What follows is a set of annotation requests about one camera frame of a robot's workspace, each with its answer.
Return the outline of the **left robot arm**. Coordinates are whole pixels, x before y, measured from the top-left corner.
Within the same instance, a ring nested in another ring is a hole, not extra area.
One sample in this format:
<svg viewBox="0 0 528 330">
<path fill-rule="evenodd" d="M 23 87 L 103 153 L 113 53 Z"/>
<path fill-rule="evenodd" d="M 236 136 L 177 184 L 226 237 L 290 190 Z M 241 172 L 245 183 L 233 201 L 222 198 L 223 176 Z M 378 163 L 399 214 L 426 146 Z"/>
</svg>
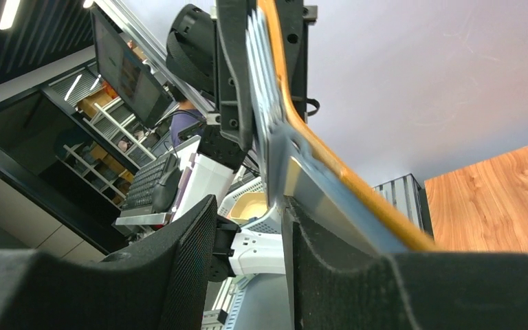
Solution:
<svg viewBox="0 0 528 330">
<path fill-rule="evenodd" d="M 243 223 L 233 207 L 246 207 L 252 185 L 231 182 L 252 148 L 255 115 L 249 90 L 245 29 L 255 1 L 218 1 L 216 17 L 193 5 L 178 14 L 167 38 L 166 66 L 178 79 L 214 98 L 219 122 L 208 125 L 182 186 L 176 224 L 159 232 L 152 264 L 172 283 L 221 282 L 233 275 L 232 242 Z"/>
</svg>

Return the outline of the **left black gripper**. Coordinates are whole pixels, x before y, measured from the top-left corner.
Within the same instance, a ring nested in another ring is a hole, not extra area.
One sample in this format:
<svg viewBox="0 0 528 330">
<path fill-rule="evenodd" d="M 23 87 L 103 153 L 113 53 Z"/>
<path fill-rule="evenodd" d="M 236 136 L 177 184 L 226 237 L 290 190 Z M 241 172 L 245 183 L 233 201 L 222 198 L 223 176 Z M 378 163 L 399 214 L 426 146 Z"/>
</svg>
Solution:
<svg viewBox="0 0 528 330">
<path fill-rule="evenodd" d="M 213 25 L 207 12 L 187 4 L 173 21 L 166 40 L 168 70 L 207 96 L 215 94 L 215 55 L 221 133 L 243 151 L 250 150 L 253 142 L 245 31 L 254 7 L 254 1 L 216 1 Z M 291 99 L 300 118 L 307 121 L 319 110 L 319 102 L 307 96 L 309 27 L 317 21 L 318 7 L 305 5 L 303 0 L 280 0 L 276 9 Z"/>
</svg>

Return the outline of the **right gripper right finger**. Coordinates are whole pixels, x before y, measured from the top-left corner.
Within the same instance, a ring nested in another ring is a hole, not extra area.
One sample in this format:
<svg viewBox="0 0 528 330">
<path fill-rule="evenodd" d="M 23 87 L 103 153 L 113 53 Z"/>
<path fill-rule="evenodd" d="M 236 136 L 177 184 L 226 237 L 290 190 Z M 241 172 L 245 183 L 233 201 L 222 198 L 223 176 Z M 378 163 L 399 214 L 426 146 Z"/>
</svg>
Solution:
<svg viewBox="0 0 528 330">
<path fill-rule="evenodd" d="M 317 224 L 293 198 L 285 216 L 296 329 L 528 329 L 528 254 L 373 258 Z"/>
</svg>

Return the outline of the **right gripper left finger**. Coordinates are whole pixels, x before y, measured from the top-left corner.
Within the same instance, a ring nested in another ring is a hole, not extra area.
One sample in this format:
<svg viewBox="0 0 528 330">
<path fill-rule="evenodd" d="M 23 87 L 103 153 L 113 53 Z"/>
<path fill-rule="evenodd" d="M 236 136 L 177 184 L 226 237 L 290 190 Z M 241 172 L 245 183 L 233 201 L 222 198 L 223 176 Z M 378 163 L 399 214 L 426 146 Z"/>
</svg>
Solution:
<svg viewBox="0 0 528 330">
<path fill-rule="evenodd" d="M 0 329 L 199 329 L 217 201 L 98 263 L 0 250 Z"/>
</svg>

